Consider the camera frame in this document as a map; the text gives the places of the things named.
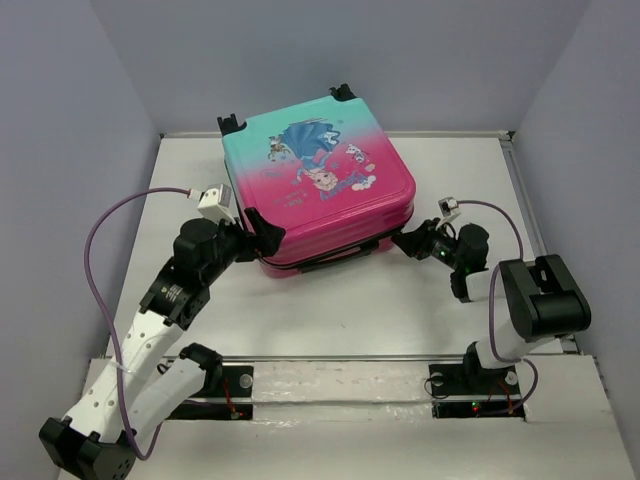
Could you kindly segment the pink and teal suitcase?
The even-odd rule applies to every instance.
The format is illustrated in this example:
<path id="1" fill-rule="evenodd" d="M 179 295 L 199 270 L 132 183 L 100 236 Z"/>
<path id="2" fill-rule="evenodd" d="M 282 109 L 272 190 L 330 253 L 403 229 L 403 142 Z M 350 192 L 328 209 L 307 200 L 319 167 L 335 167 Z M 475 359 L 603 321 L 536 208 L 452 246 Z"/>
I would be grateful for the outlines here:
<path id="1" fill-rule="evenodd" d="M 255 207 L 286 230 L 259 259 L 284 278 L 385 250 L 414 211 L 416 182 L 365 101 L 347 84 L 238 121 L 217 119 L 240 219 Z"/>

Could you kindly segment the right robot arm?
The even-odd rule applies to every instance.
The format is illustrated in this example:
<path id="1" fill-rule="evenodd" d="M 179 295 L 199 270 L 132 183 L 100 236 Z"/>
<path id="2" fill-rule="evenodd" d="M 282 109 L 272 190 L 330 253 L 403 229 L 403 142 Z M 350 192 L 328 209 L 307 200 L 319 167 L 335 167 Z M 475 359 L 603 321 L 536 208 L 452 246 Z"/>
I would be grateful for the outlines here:
<path id="1" fill-rule="evenodd" d="M 451 291 L 460 302 L 488 302 L 488 334 L 467 348 L 460 368 L 462 384 L 470 391 L 486 390 L 498 371 L 591 325 L 589 303 L 558 255 L 539 256 L 531 263 L 503 260 L 490 269 L 484 228 L 470 223 L 451 236 L 438 219 L 392 241 L 410 258 L 432 257 L 449 267 Z"/>

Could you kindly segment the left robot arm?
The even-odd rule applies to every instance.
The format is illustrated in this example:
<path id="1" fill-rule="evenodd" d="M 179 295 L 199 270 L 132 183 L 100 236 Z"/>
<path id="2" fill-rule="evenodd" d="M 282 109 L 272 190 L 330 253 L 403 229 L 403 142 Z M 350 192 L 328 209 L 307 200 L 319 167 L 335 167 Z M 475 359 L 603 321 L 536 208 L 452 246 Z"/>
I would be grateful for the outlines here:
<path id="1" fill-rule="evenodd" d="M 146 459 L 162 423 L 189 396 L 221 383 L 221 356 L 197 343 L 185 347 L 159 379 L 150 378 L 167 350 L 210 299 L 210 287 L 234 262 L 275 255 L 285 237 L 254 208 L 251 227 L 234 220 L 185 222 L 173 255 L 143 296 L 129 331 L 113 341 L 114 356 L 82 398 L 39 438 L 53 462 L 78 479 L 124 479 Z"/>

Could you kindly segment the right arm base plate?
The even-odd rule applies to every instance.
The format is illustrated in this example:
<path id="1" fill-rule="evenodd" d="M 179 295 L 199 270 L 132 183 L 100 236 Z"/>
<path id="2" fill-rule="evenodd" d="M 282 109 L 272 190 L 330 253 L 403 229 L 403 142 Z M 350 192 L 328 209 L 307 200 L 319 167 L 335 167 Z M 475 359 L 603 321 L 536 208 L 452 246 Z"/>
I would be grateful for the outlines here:
<path id="1" fill-rule="evenodd" d="M 513 366 L 468 377 L 461 363 L 432 363 L 423 388 L 435 419 L 525 418 Z"/>

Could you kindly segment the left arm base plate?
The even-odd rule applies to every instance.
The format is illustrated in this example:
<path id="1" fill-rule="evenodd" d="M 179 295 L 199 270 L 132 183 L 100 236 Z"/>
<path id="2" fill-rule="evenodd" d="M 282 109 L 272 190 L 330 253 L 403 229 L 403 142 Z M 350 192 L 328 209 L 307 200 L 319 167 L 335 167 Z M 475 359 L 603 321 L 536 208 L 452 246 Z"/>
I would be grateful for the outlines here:
<path id="1" fill-rule="evenodd" d="M 254 367 L 225 364 L 219 378 L 208 374 L 203 388 L 183 401 L 169 420 L 250 421 Z"/>

